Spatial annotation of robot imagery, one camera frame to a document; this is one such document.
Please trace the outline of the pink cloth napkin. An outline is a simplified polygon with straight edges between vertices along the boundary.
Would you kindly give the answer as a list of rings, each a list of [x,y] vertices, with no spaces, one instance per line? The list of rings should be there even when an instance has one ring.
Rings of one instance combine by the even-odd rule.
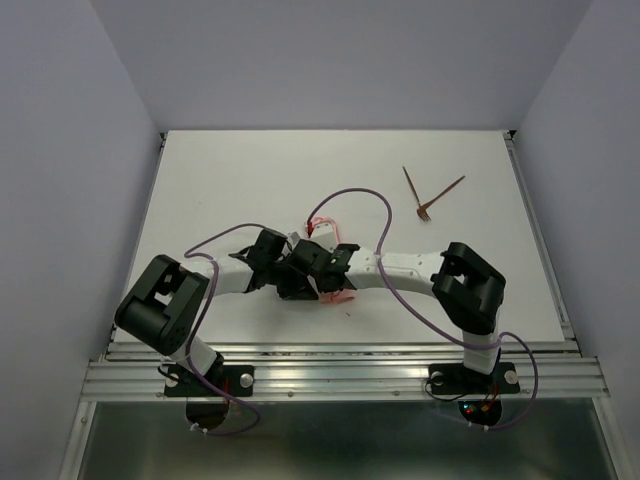
[[[316,216],[316,217],[312,218],[311,226],[312,226],[313,223],[316,223],[316,222],[319,222],[319,221],[323,221],[323,220],[333,220],[333,219],[330,218],[330,217],[319,217],[319,216]],[[354,296],[354,294],[353,294],[353,292],[351,290],[341,290],[341,291],[336,291],[336,292],[321,293],[320,294],[320,301],[322,303],[325,303],[325,304],[345,303],[345,302],[348,302],[348,301],[351,301],[351,300],[354,300],[354,299],[355,299],[355,296]]]

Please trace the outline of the brown wooden fork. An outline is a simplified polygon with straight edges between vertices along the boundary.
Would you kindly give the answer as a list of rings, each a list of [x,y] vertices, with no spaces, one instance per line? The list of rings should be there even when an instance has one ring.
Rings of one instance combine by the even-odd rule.
[[[459,185],[465,178],[466,178],[465,175],[459,177],[454,182],[452,182],[450,185],[448,185],[444,190],[442,190],[439,194],[437,194],[434,198],[432,198],[431,200],[427,201],[426,203],[420,205],[416,210],[418,218],[423,222],[430,221],[431,217],[430,217],[430,215],[428,213],[429,208],[432,207],[442,197],[447,195],[451,190],[453,190],[457,185]]]

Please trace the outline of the brown wooden knife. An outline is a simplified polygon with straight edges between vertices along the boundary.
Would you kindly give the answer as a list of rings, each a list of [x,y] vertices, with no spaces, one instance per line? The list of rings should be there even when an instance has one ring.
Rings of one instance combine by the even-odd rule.
[[[408,172],[408,170],[406,169],[405,166],[402,166],[402,170],[403,170],[405,179],[406,179],[406,181],[408,183],[409,189],[410,189],[410,191],[411,191],[411,193],[413,195],[413,198],[414,198],[417,206],[420,207],[421,206],[420,198],[419,198],[417,190],[416,190],[416,188],[414,186],[414,183],[413,183],[413,181],[412,181],[412,179],[411,179],[411,177],[409,175],[409,172]]]

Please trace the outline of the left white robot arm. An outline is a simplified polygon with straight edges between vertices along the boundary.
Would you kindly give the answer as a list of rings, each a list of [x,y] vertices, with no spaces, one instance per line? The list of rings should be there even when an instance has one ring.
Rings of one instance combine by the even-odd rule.
[[[222,359],[200,340],[194,324],[215,296],[245,294],[273,286],[283,300],[317,300],[310,281],[286,264],[291,240],[261,228],[255,242],[221,258],[201,250],[185,254],[186,263],[155,256],[118,306],[115,325],[188,371],[199,393],[215,392],[222,382]]]

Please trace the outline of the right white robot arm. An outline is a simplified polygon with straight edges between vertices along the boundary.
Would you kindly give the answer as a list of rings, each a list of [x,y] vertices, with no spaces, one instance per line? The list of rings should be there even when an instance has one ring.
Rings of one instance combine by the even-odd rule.
[[[329,251],[301,240],[287,263],[312,278],[321,293],[386,288],[421,322],[426,319],[401,294],[437,300],[462,332],[463,384],[482,390],[495,380],[500,350],[496,329],[506,279],[468,245],[452,242],[445,251],[429,254],[382,254],[356,244],[340,244]]]

